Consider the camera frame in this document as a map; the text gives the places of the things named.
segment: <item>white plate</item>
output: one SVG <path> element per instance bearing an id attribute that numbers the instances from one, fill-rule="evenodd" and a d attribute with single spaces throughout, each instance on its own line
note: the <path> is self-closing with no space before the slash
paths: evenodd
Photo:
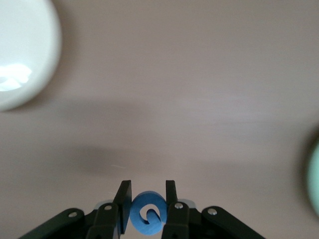
<path id="1" fill-rule="evenodd" d="M 61 38 L 50 0 L 0 0 L 0 111 L 22 105 L 47 85 Z"/>

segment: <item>white bowl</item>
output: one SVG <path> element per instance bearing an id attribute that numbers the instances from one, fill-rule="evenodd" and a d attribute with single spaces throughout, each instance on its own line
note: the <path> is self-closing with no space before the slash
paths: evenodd
<path id="1" fill-rule="evenodd" d="M 47 85 L 61 42 L 50 0 L 0 0 L 0 111 L 24 104 Z"/>

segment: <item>bolt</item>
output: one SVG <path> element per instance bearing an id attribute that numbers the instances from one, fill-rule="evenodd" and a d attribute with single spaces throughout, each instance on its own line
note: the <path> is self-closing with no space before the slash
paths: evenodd
<path id="1" fill-rule="evenodd" d="M 183 204 L 182 203 L 176 203 L 175 204 L 175 208 L 176 209 L 182 209 L 183 208 Z"/>
<path id="2" fill-rule="evenodd" d="M 213 208 L 208 209 L 208 214 L 215 216 L 217 214 L 217 211 Z"/>
<path id="3" fill-rule="evenodd" d="M 77 212 L 72 212 L 72 213 L 69 214 L 69 217 L 73 218 L 73 217 L 76 217 L 77 215 L 78 215 Z"/>
<path id="4" fill-rule="evenodd" d="M 112 206 L 111 205 L 107 205 L 107 206 L 105 206 L 105 208 L 104 208 L 104 210 L 111 210 L 112 209 Z"/>

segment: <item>blue spiral object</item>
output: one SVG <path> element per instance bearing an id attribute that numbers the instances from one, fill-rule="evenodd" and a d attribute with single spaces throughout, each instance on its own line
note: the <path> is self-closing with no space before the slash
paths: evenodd
<path id="1" fill-rule="evenodd" d="M 141 216 L 141 209 L 148 205 L 154 204 L 159 209 L 160 216 L 155 210 L 149 209 L 146 214 L 147 221 Z M 159 233 L 162 229 L 162 223 L 166 223 L 167 211 L 165 199 L 153 191 L 146 191 L 138 194 L 132 201 L 130 219 L 137 231 L 144 235 L 154 235 Z"/>

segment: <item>beige surface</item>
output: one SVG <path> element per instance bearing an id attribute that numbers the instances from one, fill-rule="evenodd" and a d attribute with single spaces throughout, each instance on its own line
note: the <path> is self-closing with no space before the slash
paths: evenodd
<path id="1" fill-rule="evenodd" d="M 319 125 L 317 0 L 54 0 L 50 85 L 0 113 L 1 238 L 174 179 L 268 239 L 317 239 L 302 187 Z M 144 238 L 129 225 L 124 239 Z"/>

